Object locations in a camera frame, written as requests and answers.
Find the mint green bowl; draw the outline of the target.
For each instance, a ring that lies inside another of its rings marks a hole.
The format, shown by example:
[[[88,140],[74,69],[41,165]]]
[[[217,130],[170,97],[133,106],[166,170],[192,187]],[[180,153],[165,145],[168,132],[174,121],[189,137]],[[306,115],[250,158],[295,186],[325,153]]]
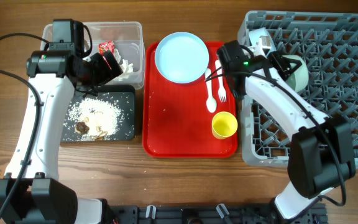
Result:
[[[286,84],[291,87],[295,92],[299,92],[307,86],[309,82],[309,73],[305,61],[297,55],[284,55],[285,58],[299,60],[301,62],[300,68],[292,73],[289,78],[285,81]]]

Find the white napkin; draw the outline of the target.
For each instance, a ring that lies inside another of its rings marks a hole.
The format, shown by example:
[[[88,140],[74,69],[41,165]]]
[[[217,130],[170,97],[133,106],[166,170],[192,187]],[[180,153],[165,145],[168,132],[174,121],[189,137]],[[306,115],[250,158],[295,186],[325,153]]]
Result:
[[[128,60],[123,59],[122,56],[120,55],[118,49],[113,49],[113,51],[111,51],[111,50],[102,51],[101,55],[103,56],[103,60],[105,61],[105,63],[107,64],[107,66],[110,70],[112,70],[112,65],[107,61],[106,57],[103,55],[106,52],[110,52],[113,54],[114,58],[116,59],[117,63],[119,64],[123,73],[133,73],[134,72],[133,64],[129,63]]]

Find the light blue food bowl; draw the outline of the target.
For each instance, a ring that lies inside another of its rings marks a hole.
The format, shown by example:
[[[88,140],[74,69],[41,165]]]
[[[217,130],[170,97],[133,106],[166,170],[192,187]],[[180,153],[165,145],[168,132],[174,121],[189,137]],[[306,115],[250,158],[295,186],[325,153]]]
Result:
[[[249,32],[250,46],[254,45],[261,35],[270,36],[266,28],[260,28]]]

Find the brown food scraps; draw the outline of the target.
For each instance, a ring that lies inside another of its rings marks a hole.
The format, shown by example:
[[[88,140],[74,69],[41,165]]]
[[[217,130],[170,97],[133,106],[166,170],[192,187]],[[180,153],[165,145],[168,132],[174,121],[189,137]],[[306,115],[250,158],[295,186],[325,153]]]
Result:
[[[102,129],[102,125],[96,118],[85,117],[83,121],[75,124],[75,132],[82,135],[87,141],[103,140],[107,131]]]

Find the light blue plate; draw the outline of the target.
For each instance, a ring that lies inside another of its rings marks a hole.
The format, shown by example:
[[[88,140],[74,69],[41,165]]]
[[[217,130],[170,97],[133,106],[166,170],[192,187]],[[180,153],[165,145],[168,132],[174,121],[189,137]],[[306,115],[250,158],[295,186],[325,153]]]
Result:
[[[204,74],[209,65],[209,52],[197,35],[175,32],[158,43],[154,59],[158,72],[166,80],[186,84]]]

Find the red snack wrapper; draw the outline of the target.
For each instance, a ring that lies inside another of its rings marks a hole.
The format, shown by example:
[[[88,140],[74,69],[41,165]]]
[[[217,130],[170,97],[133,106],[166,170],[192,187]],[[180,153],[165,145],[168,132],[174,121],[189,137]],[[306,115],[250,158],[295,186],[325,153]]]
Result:
[[[115,60],[114,56],[114,43],[109,40],[107,42],[102,42],[98,45],[99,53],[103,56],[103,59],[106,61],[108,67],[112,69],[112,64]]]

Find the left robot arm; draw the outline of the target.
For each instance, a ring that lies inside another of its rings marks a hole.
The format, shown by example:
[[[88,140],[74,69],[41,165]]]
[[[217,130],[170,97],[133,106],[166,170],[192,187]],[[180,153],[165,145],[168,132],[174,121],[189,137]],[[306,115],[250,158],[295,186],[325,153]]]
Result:
[[[0,222],[116,223],[105,199],[79,198],[58,180],[58,150],[65,114],[77,85],[91,90],[122,73],[112,52],[85,49],[90,30],[56,19],[53,38],[26,63],[29,89],[19,140],[0,179]]]

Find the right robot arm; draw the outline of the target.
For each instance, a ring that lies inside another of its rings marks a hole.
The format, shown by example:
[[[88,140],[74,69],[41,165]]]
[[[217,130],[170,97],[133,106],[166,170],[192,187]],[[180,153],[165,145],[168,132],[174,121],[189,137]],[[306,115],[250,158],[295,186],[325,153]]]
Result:
[[[351,126],[314,108],[288,84],[308,77],[303,59],[273,51],[264,38],[251,47],[233,40],[216,54],[232,95],[258,102],[291,140],[290,182],[273,199],[270,221],[290,223],[322,199],[344,206],[345,182],[356,174]]]

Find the grey dishwasher rack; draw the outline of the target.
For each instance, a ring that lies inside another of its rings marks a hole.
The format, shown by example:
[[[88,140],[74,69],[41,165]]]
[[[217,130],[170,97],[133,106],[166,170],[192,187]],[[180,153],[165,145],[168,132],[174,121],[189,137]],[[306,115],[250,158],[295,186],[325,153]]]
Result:
[[[279,52],[306,62],[309,82],[300,95],[326,114],[347,119],[358,168],[358,14],[250,11],[238,42],[250,45],[257,29],[271,36]]]

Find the clear plastic bin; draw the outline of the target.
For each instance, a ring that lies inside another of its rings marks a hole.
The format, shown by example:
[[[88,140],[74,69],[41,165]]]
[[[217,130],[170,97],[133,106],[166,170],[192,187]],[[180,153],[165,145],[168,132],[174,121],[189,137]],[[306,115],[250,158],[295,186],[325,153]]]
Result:
[[[136,90],[144,85],[145,47],[140,22],[85,22],[85,49],[93,48],[91,55],[99,52],[98,45],[112,41],[117,61],[127,65],[123,74],[107,82],[108,85],[132,85]]]

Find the white plastic fork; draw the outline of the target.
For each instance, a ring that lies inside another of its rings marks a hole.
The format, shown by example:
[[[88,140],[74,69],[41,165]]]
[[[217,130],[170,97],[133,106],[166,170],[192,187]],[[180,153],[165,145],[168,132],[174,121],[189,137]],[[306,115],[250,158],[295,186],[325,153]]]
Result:
[[[219,83],[219,88],[218,88],[218,96],[219,96],[219,100],[220,102],[224,103],[227,100],[226,97],[226,89],[224,87],[224,82],[223,82],[223,69],[221,67],[221,63],[219,60],[215,61],[215,67],[217,70],[217,76],[218,76],[218,83]]]

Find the white plastic spoon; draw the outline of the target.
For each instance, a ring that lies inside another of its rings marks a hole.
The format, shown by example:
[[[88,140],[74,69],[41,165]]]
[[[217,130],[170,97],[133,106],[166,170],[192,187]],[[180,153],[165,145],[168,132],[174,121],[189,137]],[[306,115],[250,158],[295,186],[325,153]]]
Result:
[[[217,108],[217,102],[213,97],[212,81],[211,80],[206,81],[206,87],[207,87],[207,92],[208,92],[208,98],[206,100],[206,107],[210,113],[214,113]]]

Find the yellow plastic cup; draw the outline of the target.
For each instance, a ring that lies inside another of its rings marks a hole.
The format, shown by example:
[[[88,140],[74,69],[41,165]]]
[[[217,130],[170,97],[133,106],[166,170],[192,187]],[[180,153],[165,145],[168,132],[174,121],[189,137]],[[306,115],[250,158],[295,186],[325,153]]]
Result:
[[[214,115],[211,123],[212,134],[217,139],[226,139],[233,136],[238,129],[236,117],[227,111]]]

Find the red serving tray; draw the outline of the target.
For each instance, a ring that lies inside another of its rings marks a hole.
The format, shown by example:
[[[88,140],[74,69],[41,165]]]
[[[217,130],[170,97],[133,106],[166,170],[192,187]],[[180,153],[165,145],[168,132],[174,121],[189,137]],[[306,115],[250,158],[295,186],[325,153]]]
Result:
[[[217,139],[213,114],[206,107],[204,77],[177,84],[165,79],[155,65],[158,44],[146,51],[142,145],[147,154],[162,158],[225,158],[238,147],[237,136]]]

